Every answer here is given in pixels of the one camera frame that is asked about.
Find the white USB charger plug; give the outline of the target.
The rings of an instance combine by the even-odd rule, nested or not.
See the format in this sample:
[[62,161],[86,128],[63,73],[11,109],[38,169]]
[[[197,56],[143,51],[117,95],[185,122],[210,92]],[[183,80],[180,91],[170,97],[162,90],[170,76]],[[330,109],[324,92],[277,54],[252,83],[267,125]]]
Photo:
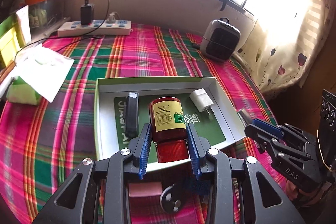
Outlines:
[[206,113],[209,120],[214,119],[213,111],[211,110],[211,106],[214,102],[203,88],[191,92],[189,98],[197,108],[198,112]]

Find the white power strip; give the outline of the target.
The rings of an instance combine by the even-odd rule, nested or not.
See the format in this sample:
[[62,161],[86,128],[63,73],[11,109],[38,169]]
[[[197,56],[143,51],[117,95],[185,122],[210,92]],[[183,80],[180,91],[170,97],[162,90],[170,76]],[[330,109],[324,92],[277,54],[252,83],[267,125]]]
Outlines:
[[108,23],[106,20],[94,20],[89,25],[82,25],[80,21],[65,22],[58,30],[58,37],[83,35],[130,35],[131,21],[116,20]]

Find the white paper sheet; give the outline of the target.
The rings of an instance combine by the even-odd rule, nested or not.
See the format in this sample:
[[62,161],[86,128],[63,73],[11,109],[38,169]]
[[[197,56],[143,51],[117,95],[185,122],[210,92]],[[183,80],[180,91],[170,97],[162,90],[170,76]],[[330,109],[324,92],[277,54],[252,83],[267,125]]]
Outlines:
[[18,76],[48,102],[53,102],[74,59],[43,46],[27,47],[15,58]]

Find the green yellow box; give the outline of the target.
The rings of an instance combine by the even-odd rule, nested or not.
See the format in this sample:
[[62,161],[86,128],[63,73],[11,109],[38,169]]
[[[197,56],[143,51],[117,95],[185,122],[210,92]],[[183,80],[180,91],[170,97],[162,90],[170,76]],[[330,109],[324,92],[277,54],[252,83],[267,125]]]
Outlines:
[[29,6],[25,5],[1,23],[1,69],[7,67],[16,53],[30,42]]

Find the grey desktop fan heater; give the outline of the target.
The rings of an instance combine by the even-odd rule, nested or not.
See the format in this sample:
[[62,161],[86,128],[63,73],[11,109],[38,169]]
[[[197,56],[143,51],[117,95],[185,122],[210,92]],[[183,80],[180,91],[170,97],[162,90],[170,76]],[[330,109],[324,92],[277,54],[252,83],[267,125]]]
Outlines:
[[209,59],[225,62],[230,59],[240,42],[240,31],[228,18],[215,19],[208,25],[199,49]]

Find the black disc with magnets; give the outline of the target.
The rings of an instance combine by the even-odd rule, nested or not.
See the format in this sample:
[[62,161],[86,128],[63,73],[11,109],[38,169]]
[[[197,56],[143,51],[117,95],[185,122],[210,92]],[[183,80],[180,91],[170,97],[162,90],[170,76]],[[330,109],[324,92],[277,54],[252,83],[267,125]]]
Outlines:
[[160,205],[164,212],[174,214],[181,210],[185,203],[185,191],[182,184],[168,186],[160,196]]

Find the green cardboard tray box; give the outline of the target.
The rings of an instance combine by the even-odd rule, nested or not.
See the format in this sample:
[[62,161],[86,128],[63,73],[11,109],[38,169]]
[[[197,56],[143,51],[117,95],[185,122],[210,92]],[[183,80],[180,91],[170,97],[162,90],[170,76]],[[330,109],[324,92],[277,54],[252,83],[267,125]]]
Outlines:
[[126,129],[153,125],[155,134],[193,125],[218,150],[245,137],[244,125],[213,77],[126,77],[98,79],[94,98],[97,158],[129,147]]

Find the red bottle yellow label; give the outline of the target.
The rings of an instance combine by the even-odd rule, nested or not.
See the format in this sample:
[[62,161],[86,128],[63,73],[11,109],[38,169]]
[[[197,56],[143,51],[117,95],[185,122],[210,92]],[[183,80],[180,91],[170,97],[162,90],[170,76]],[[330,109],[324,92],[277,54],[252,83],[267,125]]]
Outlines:
[[176,97],[161,97],[149,104],[151,136],[159,163],[189,158],[187,132],[181,102]]

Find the black rectangular device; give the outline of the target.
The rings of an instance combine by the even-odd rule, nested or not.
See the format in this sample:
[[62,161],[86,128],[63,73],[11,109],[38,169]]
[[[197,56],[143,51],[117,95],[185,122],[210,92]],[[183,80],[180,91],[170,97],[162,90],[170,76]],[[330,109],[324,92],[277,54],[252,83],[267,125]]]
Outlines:
[[125,101],[125,136],[129,139],[138,137],[138,99],[138,92],[130,92]]

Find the plaid tablecloth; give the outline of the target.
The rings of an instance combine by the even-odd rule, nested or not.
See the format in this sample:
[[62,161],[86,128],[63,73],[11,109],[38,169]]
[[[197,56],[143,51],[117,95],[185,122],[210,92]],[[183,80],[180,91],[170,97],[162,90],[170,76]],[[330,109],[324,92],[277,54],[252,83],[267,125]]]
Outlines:
[[276,123],[251,78],[234,59],[220,65],[192,47],[201,37],[134,24],[129,36],[57,39],[45,47],[74,60],[53,102],[7,102],[1,115],[1,196],[20,223],[31,223],[57,186],[96,156],[96,80],[111,77],[215,77],[238,110]]

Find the cream heart pattern curtain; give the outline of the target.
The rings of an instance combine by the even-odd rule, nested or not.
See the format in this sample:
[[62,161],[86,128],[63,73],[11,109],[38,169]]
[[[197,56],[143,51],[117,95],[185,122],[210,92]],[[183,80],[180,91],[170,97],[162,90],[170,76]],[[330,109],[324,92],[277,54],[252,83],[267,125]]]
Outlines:
[[303,86],[322,50],[335,0],[252,0],[256,23],[236,53],[266,98]]

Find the blue USB card reader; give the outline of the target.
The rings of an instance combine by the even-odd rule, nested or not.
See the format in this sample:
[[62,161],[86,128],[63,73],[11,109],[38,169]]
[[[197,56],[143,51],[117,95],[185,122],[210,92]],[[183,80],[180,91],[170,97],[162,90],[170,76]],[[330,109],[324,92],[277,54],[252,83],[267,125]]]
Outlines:
[[183,182],[183,188],[200,196],[206,196],[210,193],[211,182],[209,180],[187,178]]

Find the green tissue packet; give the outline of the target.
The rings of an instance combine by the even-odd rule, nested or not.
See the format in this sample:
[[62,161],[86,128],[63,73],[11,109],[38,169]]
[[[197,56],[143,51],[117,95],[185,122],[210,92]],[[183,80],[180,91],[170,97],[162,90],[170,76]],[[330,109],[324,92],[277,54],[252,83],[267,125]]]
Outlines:
[[6,98],[11,103],[38,105],[42,97],[28,83],[18,77],[9,86]]

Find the silver rectangular lighter bar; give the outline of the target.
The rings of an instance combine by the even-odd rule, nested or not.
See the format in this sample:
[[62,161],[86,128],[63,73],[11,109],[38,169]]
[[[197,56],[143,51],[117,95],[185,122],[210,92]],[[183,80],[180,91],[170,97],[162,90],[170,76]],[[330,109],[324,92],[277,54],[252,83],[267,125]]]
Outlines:
[[240,109],[237,114],[245,127],[252,123],[253,119],[246,109]]

